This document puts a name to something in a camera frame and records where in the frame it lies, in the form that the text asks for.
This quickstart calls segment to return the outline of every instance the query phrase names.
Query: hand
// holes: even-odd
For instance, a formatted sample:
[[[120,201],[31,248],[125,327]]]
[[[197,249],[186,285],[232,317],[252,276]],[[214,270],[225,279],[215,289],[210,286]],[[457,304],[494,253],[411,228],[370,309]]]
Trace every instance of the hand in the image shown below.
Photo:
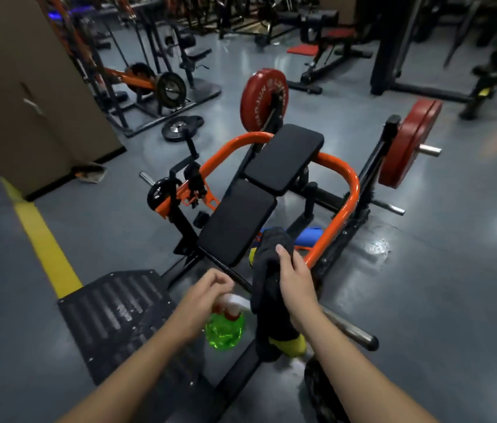
[[[309,312],[321,312],[311,272],[299,252],[294,251],[293,264],[291,256],[283,246],[277,245],[276,252],[280,257],[282,297],[295,328],[301,332]]]
[[[210,268],[188,289],[164,326],[183,343],[194,340],[210,318],[215,300],[231,292],[234,285],[235,282],[229,276]]]

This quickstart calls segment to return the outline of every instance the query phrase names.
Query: brown cabinet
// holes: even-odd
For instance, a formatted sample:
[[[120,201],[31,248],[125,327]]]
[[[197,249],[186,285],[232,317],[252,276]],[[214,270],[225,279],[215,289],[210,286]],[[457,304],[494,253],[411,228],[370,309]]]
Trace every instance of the brown cabinet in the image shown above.
[[[35,0],[0,0],[0,175],[24,196],[123,150]]]

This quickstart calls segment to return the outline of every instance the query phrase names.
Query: green spray bottle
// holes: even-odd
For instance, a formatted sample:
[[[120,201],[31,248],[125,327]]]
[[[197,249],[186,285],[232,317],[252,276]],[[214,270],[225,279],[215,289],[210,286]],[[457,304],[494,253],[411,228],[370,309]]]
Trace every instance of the green spray bottle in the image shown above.
[[[244,311],[250,311],[250,301],[225,294],[213,306],[209,322],[205,325],[205,337],[217,350],[233,348],[240,341],[245,329]]]

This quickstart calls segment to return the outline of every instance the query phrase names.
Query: green liquid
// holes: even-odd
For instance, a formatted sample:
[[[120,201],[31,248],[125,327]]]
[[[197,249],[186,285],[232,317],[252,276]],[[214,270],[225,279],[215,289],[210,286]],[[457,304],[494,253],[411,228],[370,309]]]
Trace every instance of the green liquid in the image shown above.
[[[210,321],[205,325],[205,337],[214,348],[226,350],[237,345],[244,328],[245,316],[243,313],[235,321],[230,321],[223,315],[211,313]]]

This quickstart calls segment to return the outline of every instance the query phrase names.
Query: silver rod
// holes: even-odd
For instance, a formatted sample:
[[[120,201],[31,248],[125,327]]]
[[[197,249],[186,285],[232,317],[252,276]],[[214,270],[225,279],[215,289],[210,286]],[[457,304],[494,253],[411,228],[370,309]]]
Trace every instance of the silver rod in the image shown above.
[[[139,178],[151,187],[154,185],[154,179],[152,179],[145,171],[139,172]]]
[[[438,147],[432,147],[431,145],[421,144],[419,145],[419,148],[417,148],[417,151],[423,155],[438,157],[440,156],[442,149]]]
[[[363,348],[366,348],[370,351],[377,350],[380,346],[379,340],[371,334],[368,334],[366,331],[352,325],[348,320],[341,318],[333,311],[328,308],[321,306],[323,309],[323,313],[327,318],[336,325],[338,329],[340,329],[343,334],[352,340],[356,341]]]
[[[400,207],[390,205],[388,203],[382,202],[380,200],[372,200],[372,205],[379,206],[383,209],[387,209],[390,212],[393,212],[394,214],[404,216],[405,215],[405,209],[401,209]]]

